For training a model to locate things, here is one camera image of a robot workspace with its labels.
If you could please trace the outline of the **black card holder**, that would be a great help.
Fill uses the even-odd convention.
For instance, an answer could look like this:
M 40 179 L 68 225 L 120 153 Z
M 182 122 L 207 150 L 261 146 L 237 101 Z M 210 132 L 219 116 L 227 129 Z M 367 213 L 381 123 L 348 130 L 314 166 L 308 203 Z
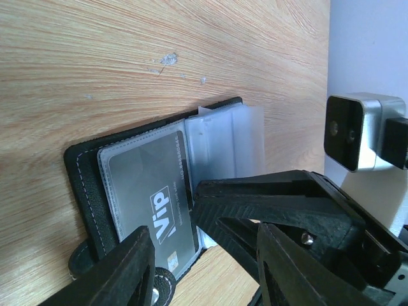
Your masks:
M 263 174 L 264 138 L 262 107 L 237 97 L 67 148 L 88 234 L 69 259 L 72 277 L 147 226 L 156 250 L 152 303 L 170 304 L 176 283 L 215 245 L 191 221 L 196 186 Z

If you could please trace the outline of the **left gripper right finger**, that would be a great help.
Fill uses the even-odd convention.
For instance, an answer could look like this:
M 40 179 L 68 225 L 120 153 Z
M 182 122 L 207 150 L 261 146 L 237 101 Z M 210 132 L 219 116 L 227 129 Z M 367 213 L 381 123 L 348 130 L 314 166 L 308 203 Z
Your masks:
M 360 265 L 361 225 L 274 224 L 257 233 L 259 284 L 265 305 L 382 305 Z

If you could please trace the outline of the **grey vip card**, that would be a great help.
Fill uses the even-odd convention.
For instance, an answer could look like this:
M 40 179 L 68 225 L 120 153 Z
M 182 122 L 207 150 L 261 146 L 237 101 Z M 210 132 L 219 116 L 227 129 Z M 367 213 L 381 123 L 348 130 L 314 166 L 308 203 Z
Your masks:
M 153 131 L 101 149 L 98 158 L 119 241 L 147 226 L 156 266 L 179 278 L 200 248 L 189 214 L 183 127 Z

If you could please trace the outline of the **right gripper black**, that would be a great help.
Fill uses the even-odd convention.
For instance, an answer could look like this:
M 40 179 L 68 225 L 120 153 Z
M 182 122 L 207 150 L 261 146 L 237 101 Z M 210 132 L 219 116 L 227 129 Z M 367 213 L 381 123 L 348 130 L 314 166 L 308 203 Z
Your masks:
M 379 305 L 407 305 L 407 244 L 330 179 L 292 171 L 296 243 Z

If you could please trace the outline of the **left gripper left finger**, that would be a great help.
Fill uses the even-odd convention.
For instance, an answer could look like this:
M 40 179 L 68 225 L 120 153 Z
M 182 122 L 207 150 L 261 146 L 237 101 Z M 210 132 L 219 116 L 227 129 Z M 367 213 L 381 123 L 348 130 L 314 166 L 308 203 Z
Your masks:
M 140 226 L 105 258 L 42 305 L 150 305 L 155 248 Z

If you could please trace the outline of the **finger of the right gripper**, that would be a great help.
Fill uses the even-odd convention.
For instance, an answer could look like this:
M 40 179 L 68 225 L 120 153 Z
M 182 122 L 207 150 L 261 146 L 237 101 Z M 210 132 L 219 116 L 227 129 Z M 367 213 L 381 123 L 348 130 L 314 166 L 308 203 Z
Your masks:
M 195 225 L 255 281 L 258 226 L 268 223 L 337 276 L 367 285 L 356 251 L 366 222 L 357 202 L 324 175 L 291 170 L 207 180 L 198 184 L 194 200 Z

